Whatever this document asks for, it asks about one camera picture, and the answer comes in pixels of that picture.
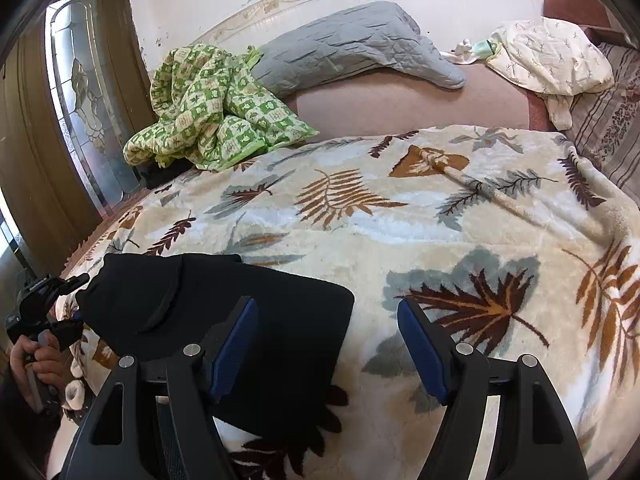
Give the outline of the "person's left hand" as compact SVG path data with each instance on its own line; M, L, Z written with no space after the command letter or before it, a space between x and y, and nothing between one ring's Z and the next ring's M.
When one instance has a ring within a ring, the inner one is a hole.
M35 358L32 369L36 377L45 385L55 388L61 398L64 396L66 385L73 379L66 355L58 344L58 338L48 332L44 332L43 337L45 344L22 335L13 345L10 354L11 370L17 388L33 410L36 408L36 401L29 387L25 368L25 358L28 354Z

